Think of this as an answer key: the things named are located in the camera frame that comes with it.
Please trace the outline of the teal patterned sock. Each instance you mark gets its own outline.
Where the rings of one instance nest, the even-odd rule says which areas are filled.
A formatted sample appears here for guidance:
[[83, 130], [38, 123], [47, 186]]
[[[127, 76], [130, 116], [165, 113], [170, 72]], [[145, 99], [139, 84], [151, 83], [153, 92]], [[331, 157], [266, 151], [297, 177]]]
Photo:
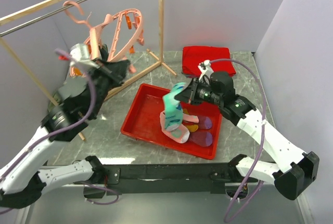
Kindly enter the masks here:
[[186, 83], [176, 83], [170, 92], [162, 97], [164, 103], [164, 116], [166, 131], [173, 131], [177, 129], [183, 121], [183, 109], [179, 100], [175, 96], [180, 94], [185, 89]]

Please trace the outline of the purple maroon sock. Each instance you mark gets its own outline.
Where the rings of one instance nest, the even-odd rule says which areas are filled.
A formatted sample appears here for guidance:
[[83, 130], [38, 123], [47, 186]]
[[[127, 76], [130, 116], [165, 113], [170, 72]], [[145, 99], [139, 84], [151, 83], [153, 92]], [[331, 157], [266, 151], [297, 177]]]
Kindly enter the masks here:
[[201, 147], [209, 147], [213, 143], [213, 136], [209, 131], [190, 133], [188, 141]]
[[212, 128], [212, 121], [209, 117], [207, 116], [197, 116], [198, 122], [196, 125], [198, 125], [199, 129], [211, 129]]

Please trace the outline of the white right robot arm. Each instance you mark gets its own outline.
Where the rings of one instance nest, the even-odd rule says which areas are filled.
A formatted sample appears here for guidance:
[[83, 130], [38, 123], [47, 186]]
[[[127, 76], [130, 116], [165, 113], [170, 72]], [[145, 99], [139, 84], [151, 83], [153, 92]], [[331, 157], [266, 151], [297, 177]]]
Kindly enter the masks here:
[[218, 106], [225, 119], [246, 132], [273, 159], [270, 163], [243, 154], [236, 156], [228, 169], [232, 181], [240, 182], [249, 174], [273, 184], [285, 198], [295, 200], [316, 179], [318, 155], [298, 148], [267, 122], [252, 102], [235, 92], [234, 81], [228, 73], [213, 72], [208, 84], [193, 79], [175, 99], [194, 105], [207, 102]]

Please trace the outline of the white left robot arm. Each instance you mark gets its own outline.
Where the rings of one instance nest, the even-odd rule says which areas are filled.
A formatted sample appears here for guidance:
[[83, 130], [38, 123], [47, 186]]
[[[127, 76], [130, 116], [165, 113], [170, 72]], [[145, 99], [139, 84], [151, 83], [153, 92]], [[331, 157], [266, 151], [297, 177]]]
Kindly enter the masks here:
[[64, 167], [41, 169], [90, 120], [96, 119], [108, 91], [123, 84], [130, 61], [98, 60], [94, 64], [85, 76], [67, 76], [55, 92], [59, 105], [48, 112], [31, 140], [1, 169], [1, 207], [6, 212], [25, 208], [67, 184], [93, 184], [106, 179], [107, 170], [94, 155]]

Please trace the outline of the pink round clip hanger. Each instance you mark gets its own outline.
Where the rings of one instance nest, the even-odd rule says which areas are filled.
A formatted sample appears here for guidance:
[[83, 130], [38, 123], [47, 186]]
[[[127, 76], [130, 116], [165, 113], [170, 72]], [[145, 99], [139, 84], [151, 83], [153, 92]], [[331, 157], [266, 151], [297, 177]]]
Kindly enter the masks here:
[[[114, 36], [112, 40], [112, 44], [110, 47], [109, 54], [107, 56], [106, 61], [108, 62], [117, 62], [123, 59], [127, 52], [133, 52], [133, 45], [138, 42], [140, 45], [144, 45], [144, 37], [143, 37], [143, 15], [140, 10], [135, 8], [122, 10], [115, 15], [106, 14], [104, 21], [96, 26], [92, 26], [88, 19], [79, 20], [77, 19], [69, 10], [65, 10], [65, 14], [76, 24], [85, 25], [89, 30], [88, 38], [83, 42], [88, 46], [88, 51], [90, 53], [91, 60], [101, 59], [101, 51], [100, 49], [103, 46], [103, 42], [101, 39], [102, 32], [104, 28], [116, 21], [117, 25], [114, 31]], [[126, 21], [128, 29], [135, 29], [132, 37], [129, 41], [124, 45], [124, 47], [117, 51], [117, 43], [120, 37], [121, 25], [122, 21]]]

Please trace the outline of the pink ribbed sock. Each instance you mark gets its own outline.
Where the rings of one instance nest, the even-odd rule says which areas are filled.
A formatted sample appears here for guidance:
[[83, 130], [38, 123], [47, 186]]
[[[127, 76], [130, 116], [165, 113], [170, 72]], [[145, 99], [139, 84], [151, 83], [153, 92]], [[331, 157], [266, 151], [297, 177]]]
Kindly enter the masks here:
[[168, 128], [165, 127], [166, 119], [164, 112], [160, 113], [160, 125], [162, 132], [177, 143], [183, 144], [188, 141], [190, 132], [183, 124], [172, 124]]

